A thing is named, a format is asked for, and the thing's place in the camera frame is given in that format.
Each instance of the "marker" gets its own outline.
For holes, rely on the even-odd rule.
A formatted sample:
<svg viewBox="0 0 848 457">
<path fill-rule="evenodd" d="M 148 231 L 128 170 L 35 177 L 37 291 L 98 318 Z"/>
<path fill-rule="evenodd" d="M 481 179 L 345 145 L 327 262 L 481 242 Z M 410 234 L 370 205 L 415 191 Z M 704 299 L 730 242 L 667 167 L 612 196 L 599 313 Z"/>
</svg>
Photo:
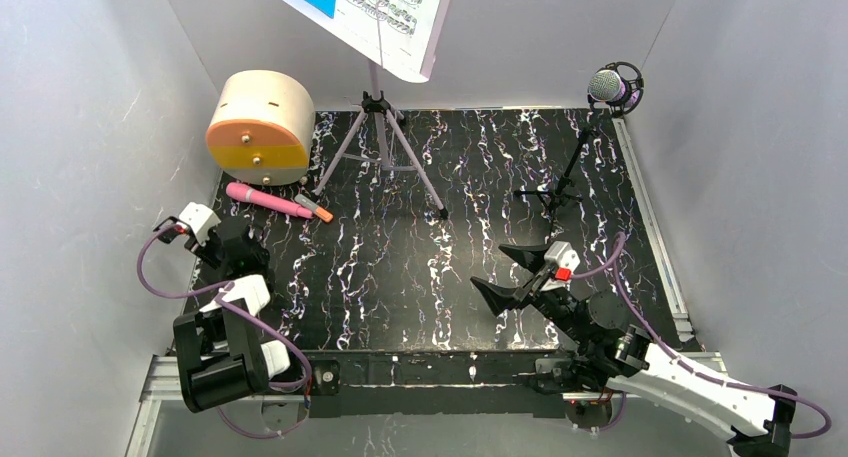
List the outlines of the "marker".
<svg viewBox="0 0 848 457">
<path fill-rule="evenodd" d="M 315 202 L 312 202 L 303 194 L 297 194 L 294 197 L 294 201 L 311 210 L 313 214 L 317 215 L 319 219 L 323 220 L 327 224 L 329 224 L 330 221 L 333 220 L 333 214 L 327 212 L 327 209 L 321 207 Z"/>
<path fill-rule="evenodd" d="M 294 202 L 273 195 L 260 192 L 248 185 L 232 182 L 227 184 L 227 195 L 235 200 L 247 202 L 249 204 L 261 205 L 277 212 L 293 215 L 295 217 L 303 217 L 304 219 L 312 218 L 312 211 L 295 204 Z"/>
</svg>

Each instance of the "microphone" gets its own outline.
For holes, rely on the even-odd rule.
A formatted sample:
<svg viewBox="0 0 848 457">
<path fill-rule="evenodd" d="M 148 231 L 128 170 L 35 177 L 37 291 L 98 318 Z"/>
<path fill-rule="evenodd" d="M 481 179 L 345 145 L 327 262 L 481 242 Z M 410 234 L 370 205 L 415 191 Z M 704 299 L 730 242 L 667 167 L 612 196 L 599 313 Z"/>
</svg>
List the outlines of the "microphone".
<svg viewBox="0 0 848 457">
<path fill-rule="evenodd" d="M 231 199 L 247 202 L 248 204 L 261 205 L 277 212 L 282 212 L 294 217 L 303 217 L 304 219 L 312 218 L 312 211 L 295 204 L 294 202 L 273 195 L 260 192 L 249 185 L 239 182 L 231 182 L 227 184 L 227 195 Z"/>
<path fill-rule="evenodd" d="M 626 80 L 618 71 L 619 67 L 628 67 L 636 73 L 636 78 Z M 642 100 L 645 82 L 642 73 L 633 64 L 613 62 L 607 64 L 592 76 L 589 81 L 589 103 L 603 102 L 613 111 L 613 117 L 629 114 Z"/>
<path fill-rule="evenodd" d="M 615 71 L 601 69 L 589 81 L 589 96 L 598 102 L 616 101 L 627 93 L 624 80 Z"/>
</svg>

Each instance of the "black marble table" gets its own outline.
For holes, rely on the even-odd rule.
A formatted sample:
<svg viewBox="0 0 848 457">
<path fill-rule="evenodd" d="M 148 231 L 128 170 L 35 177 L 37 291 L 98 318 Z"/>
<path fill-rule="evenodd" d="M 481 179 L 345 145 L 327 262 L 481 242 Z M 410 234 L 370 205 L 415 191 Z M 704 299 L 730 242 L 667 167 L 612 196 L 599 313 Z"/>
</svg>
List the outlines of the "black marble table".
<svg viewBox="0 0 848 457">
<path fill-rule="evenodd" d="M 316 117 L 307 189 L 314 188 L 355 118 Z M 410 111 L 407 137 L 450 211 L 442 221 L 418 175 L 381 172 L 342 160 L 321 204 L 335 214 L 325 224 L 232 201 L 222 177 L 214 210 L 245 219 L 271 251 L 275 296 L 260 314 L 305 349 L 492 350 L 556 348 L 568 339 L 535 309 L 494 316 L 469 282 L 473 275 L 502 285 L 529 273 L 497 250 L 501 243 L 545 241 L 549 229 L 538 200 L 512 190 L 555 182 L 574 151 L 586 110 Z M 348 153 L 378 157 L 373 119 Z M 397 165 L 409 165 L 399 143 Z M 612 126 L 583 150 L 572 177 L 582 203 L 558 212 L 555 239 L 580 253 L 581 271 L 599 265 L 614 235 L 628 235 L 622 258 L 626 287 L 669 343 L 678 344 L 648 235 Z M 299 185 L 261 190 L 286 199 Z M 201 268 L 195 286 L 210 274 Z M 586 297 L 612 287 L 608 276 L 576 282 Z M 209 298 L 190 300 L 187 310 Z"/>
</svg>

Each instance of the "tripod stand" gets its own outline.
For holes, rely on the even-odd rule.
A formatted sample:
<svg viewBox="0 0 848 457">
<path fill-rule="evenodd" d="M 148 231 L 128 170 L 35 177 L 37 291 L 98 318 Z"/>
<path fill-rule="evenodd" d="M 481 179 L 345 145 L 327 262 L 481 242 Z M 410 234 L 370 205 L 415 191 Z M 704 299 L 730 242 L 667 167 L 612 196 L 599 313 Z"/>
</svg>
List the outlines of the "tripod stand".
<svg viewBox="0 0 848 457">
<path fill-rule="evenodd" d="M 554 190 L 513 190 L 513 197 L 521 197 L 523 195 L 535 195 L 539 198 L 539 201 L 542 202 L 542 206 L 545 207 L 545 210 L 551 216 L 551 228 L 548 232 L 549 234 L 553 232 L 554 222 L 556 222 L 556 210 L 562 207 L 569 200 L 573 200 L 575 202 L 583 202 L 583 197 L 579 195 L 572 195 L 565 191 L 566 187 L 573 186 L 574 181 L 569 177 L 571 175 L 571 171 L 574 170 L 574 166 L 577 165 L 577 160 L 580 159 L 580 153 L 583 151 L 583 147 L 586 145 L 586 142 L 589 141 L 590 137 L 594 137 L 597 135 L 597 125 L 600 123 L 601 116 L 599 112 L 595 111 L 594 106 L 590 106 L 591 108 L 591 116 L 589 117 L 589 121 L 586 125 L 577 131 L 577 148 L 574 149 L 574 153 L 571 154 L 571 160 L 568 161 L 568 166 L 565 168 L 565 172 L 559 177 L 557 181 L 557 186 Z"/>
<path fill-rule="evenodd" d="M 377 65 L 373 61 L 369 61 L 368 66 L 371 73 L 372 94 L 368 95 L 368 92 L 362 93 L 362 109 L 359 111 L 359 115 L 356 117 L 353 125 L 350 126 L 350 130 L 345 136 L 344 141 L 342 141 L 342 146 L 339 147 L 338 152 L 336 152 L 336 155 L 333 157 L 333 161 L 330 162 L 327 172 L 325 172 L 324 176 L 321 177 L 321 181 L 318 182 L 318 187 L 316 187 L 312 193 L 316 196 L 321 195 L 321 192 L 327 185 L 327 181 L 330 180 L 330 176 L 333 175 L 333 171 L 336 170 L 336 166 L 339 165 L 339 161 L 342 157 L 362 162 L 371 162 L 380 164 L 380 168 L 384 171 L 417 171 L 419 177 L 421 177 L 421 181 L 424 182 L 424 186 L 427 187 L 427 192 L 430 193 L 430 197 L 433 198 L 433 201 L 436 203 L 436 207 L 439 209 L 439 217 L 447 219 L 448 209 L 445 208 L 445 205 L 442 203 L 439 195 L 436 194 L 436 189 L 433 188 L 433 184 L 427 177 L 427 173 L 424 172 L 424 168 L 421 167 L 418 157 L 415 156 L 415 153 L 412 151 L 412 147 L 409 145 L 409 141 L 407 141 L 406 136 L 403 135 L 400 124 L 398 124 L 397 119 L 402 119 L 403 115 L 397 109 L 392 107 L 385 98 L 383 98 L 383 92 L 379 90 L 379 84 L 377 82 Z M 373 115 L 377 124 L 377 144 L 380 150 L 379 159 L 369 159 L 359 155 L 345 153 L 350 142 L 353 140 L 353 136 L 359 132 L 359 129 L 362 127 L 362 124 L 365 122 L 365 118 L 368 117 L 368 115 Z M 412 161 L 411 166 L 392 165 L 391 155 L 389 155 L 389 147 L 386 142 L 384 119 L 389 122 L 393 135 L 398 139 L 398 141 L 400 141 L 400 145 L 403 146 L 403 150 L 406 151 L 406 155 L 408 155 L 409 160 Z"/>
</svg>

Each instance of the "gray wall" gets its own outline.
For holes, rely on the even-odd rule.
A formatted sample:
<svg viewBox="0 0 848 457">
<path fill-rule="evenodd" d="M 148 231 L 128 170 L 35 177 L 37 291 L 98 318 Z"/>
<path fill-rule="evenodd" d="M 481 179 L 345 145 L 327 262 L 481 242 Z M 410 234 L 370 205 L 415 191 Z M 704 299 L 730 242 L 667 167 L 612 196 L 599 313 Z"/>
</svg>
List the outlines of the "gray wall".
<svg viewBox="0 0 848 457">
<path fill-rule="evenodd" d="M 0 0 L 0 455 L 123 455 L 181 302 L 134 262 L 207 202 L 216 92 L 167 0 Z M 186 288 L 193 260 L 147 270 Z"/>
<path fill-rule="evenodd" d="M 370 88 L 365 58 L 280 0 L 170 0 L 212 81 L 241 70 L 298 79 L 319 109 Z M 383 73 L 401 108 L 586 106 L 614 60 L 641 63 L 674 0 L 452 0 L 430 82 Z"/>
<path fill-rule="evenodd" d="M 836 418 L 793 457 L 848 445 L 846 62 L 848 0 L 678 0 L 628 119 L 699 337 Z"/>
</svg>

